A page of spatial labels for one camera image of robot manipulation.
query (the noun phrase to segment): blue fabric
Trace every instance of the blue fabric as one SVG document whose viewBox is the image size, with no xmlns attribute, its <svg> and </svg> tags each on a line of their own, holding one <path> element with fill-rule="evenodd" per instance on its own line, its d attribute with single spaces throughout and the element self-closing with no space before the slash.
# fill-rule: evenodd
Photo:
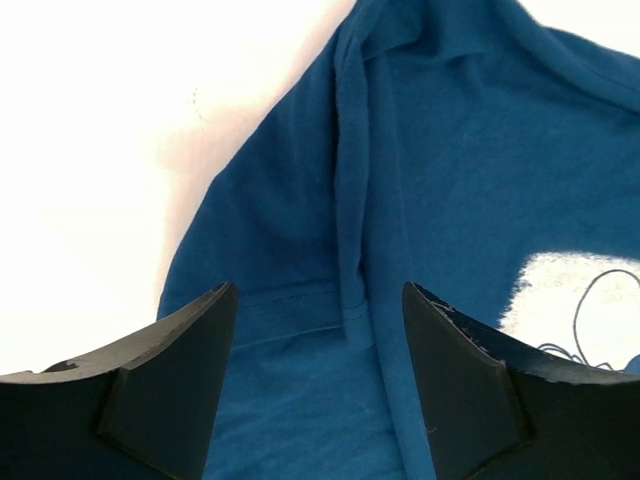
<svg viewBox="0 0 640 480">
<path fill-rule="evenodd" d="M 638 178 L 637 59 L 513 0 L 360 0 L 167 279 L 159 318 L 241 292 L 207 478 L 433 479 L 404 283 L 495 325 L 536 252 L 640 258 Z"/>
</svg>

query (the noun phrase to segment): white background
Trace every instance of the white background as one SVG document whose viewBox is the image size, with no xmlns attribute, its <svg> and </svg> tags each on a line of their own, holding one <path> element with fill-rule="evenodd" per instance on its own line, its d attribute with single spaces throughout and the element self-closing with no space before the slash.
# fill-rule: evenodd
<svg viewBox="0 0 640 480">
<path fill-rule="evenodd" d="M 205 189 L 353 3 L 0 4 L 0 373 L 154 320 Z M 636 2 L 523 3 L 640 57 Z"/>
</svg>

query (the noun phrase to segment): blue t-shirt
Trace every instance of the blue t-shirt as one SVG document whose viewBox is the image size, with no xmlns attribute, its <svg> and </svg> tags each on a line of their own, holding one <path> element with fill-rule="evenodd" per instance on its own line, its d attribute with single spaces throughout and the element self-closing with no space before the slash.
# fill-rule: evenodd
<svg viewBox="0 0 640 480">
<path fill-rule="evenodd" d="M 575 350 L 548 318 L 640 265 L 639 179 L 640 60 L 514 0 L 360 0 L 213 181 L 167 279 L 159 317 L 240 291 L 207 478 L 433 479 L 404 283 Z"/>
</svg>

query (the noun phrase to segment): black plastic piece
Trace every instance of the black plastic piece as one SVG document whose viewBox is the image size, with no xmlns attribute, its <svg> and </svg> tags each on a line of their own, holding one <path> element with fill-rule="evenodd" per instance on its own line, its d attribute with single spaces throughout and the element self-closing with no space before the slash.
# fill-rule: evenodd
<svg viewBox="0 0 640 480">
<path fill-rule="evenodd" d="M 533 348 L 416 284 L 403 304 L 438 480 L 640 478 L 640 377 Z"/>
<path fill-rule="evenodd" d="M 236 308 L 224 284 L 43 373 L 0 376 L 0 479 L 200 480 Z"/>
</svg>

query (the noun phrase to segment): graphic print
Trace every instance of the graphic print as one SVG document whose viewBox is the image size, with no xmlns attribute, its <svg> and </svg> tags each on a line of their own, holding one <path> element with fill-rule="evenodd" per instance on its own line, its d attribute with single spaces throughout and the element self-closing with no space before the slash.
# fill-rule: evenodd
<svg viewBox="0 0 640 480">
<path fill-rule="evenodd" d="M 640 260 L 541 253 L 521 270 L 500 331 L 578 363 L 640 375 Z"/>
</svg>

